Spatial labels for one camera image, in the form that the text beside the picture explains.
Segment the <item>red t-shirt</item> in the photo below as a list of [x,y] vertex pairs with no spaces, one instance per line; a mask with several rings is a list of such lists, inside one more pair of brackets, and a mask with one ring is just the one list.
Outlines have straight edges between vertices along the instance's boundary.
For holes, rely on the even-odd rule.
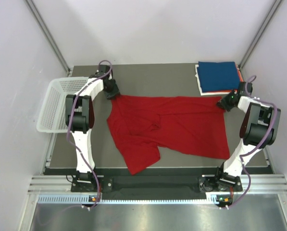
[[228,159],[221,97],[119,95],[107,119],[114,144],[130,174],[158,162],[159,147],[182,154]]

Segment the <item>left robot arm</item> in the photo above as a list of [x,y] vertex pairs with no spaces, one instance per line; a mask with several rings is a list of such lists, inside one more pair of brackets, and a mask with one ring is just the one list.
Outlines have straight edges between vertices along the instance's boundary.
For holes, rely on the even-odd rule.
[[65,97],[66,138],[75,147],[77,157],[72,192],[100,193],[91,148],[91,132],[95,122],[93,101],[101,92],[104,92],[108,100],[115,99],[120,94],[113,78],[112,65],[105,65],[103,62],[99,63],[96,73],[88,77],[79,91]]

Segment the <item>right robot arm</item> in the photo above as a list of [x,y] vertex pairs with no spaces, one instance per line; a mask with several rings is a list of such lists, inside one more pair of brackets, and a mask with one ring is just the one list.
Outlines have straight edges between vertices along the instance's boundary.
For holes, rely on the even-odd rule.
[[252,83],[240,82],[237,90],[232,90],[216,104],[228,112],[236,107],[245,113],[239,131],[240,142],[229,159],[217,168],[213,179],[215,187],[221,191],[238,188],[247,163],[276,140],[281,110],[272,103],[252,98],[252,90]]

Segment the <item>folded orange t-shirt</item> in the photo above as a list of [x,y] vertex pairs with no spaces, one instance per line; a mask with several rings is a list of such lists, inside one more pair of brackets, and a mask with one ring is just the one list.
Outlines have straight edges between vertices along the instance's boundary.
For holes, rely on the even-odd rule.
[[[239,77],[239,81],[242,82],[242,81],[243,81],[243,78],[242,78],[242,75],[241,75],[241,72],[240,72],[239,68],[237,68],[237,74],[238,74],[238,77]],[[206,92],[205,94],[206,94],[206,95],[227,94],[227,93],[229,93],[230,91],[231,91],[231,90],[209,91],[209,92]]]

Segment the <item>folded blue t-shirt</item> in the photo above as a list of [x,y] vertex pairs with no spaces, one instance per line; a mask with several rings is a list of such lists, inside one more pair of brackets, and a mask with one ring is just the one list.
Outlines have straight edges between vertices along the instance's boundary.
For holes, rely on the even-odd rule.
[[236,90],[241,81],[235,62],[199,62],[197,71],[203,93]]

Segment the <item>folded white t-shirt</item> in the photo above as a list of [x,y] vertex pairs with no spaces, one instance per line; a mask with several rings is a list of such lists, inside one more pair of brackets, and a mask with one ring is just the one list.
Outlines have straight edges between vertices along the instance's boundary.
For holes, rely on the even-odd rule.
[[227,95],[230,91],[224,90],[224,91],[209,91],[209,92],[203,92],[201,85],[200,85],[200,79],[199,79],[199,73],[198,73],[198,64],[195,64],[195,77],[197,78],[197,84],[199,88],[199,92],[201,96],[214,96],[214,95]]

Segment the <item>white plastic basket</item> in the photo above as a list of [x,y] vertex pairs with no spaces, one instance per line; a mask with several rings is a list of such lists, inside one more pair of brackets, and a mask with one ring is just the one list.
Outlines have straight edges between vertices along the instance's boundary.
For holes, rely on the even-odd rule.
[[66,133],[65,97],[75,94],[86,84],[87,77],[64,77],[52,80],[40,110],[37,131],[44,133]]

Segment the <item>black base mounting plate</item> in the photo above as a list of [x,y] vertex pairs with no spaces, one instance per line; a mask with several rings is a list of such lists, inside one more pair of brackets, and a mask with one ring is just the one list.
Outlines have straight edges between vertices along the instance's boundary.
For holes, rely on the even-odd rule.
[[241,179],[223,172],[221,167],[148,168],[131,175],[125,168],[99,168],[97,175],[71,171],[73,192],[147,195],[160,190],[189,193],[242,191]]

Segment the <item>right aluminium frame post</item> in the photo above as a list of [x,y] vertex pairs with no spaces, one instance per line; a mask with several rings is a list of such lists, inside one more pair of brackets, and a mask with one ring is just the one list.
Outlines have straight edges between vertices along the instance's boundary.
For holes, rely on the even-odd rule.
[[255,33],[255,36],[253,37],[250,45],[248,46],[245,54],[243,55],[238,67],[242,69],[249,58],[251,57],[252,53],[254,52],[255,48],[259,44],[261,38],[263,37],[266,29],[268,28],[269,24],[273,20],[274,16],[276,15],[277,11],[281,7],[281,4],[283,3],[283,0],[274,0],[273,4],[271,5],[270,9],[268,10],[266,16],[263,18],[263,21],[260,23],[260,26]]

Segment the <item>aluminium frame post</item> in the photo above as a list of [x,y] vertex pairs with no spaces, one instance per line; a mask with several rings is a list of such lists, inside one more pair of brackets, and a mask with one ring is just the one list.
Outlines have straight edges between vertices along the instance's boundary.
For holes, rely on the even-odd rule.
[[259,44],[261,38],[263,37],[266,29],[268,28],[269,24],[273,20],[274,16],[276,15],[277,11],[281,7],[281,4],[283,3],[283,0],[274,0],[273,4],[271,5],[270,9],[268,10],[266,16],[263,18],[263,21],[260,23],[260,26],[255,33],[255,36],[253,37],[250,45],[248,46],[245,54],[243,55],[238,67],[242,69],[249,58],[251,57],[252,53],[254,52],[255,48]]
[[59,63],[61,64],[62,68],[66,72],[66,76],[68,77],[71,73],[71,68],[67,64],[65,58],[63,57],[60,49],[58,48],[58,45],[50,32],[49,28],[47,27],[43,17],[41,16],[37,6],[35,5],[33,0],[24,0],[25,4],[27,5],[29,11],[31,12],[32,16],[34,17],[36,23],[38,24],[40,30],[42,31],[43,35],[45,36],[45,39],[49,43],[52,51],[56,55],[57,59],[59,60]]

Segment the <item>left aluminium frame post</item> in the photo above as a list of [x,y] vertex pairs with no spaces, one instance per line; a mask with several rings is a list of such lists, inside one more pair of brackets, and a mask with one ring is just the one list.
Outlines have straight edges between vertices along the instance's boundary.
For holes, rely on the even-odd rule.
[[38,24],[40,30],[42,31],[43,35],[45,36],[45,39],[49,43],[52,51],[56,55],[57,59],[59,60],[59,63],[61,64],[62,68],[66,72],[66,76],[68,77],[71,73],[71,68],[67,64],[65,58],[63,57],[60,49],[58,48],[58,45],[50,32],[49,28],[47,27],[43,17],[41,16],[37,6],[35,5],[33,0],[24,0],[25,4],[27,5],[29,11],[31,12],[32,16],[34,17],[36,23]]

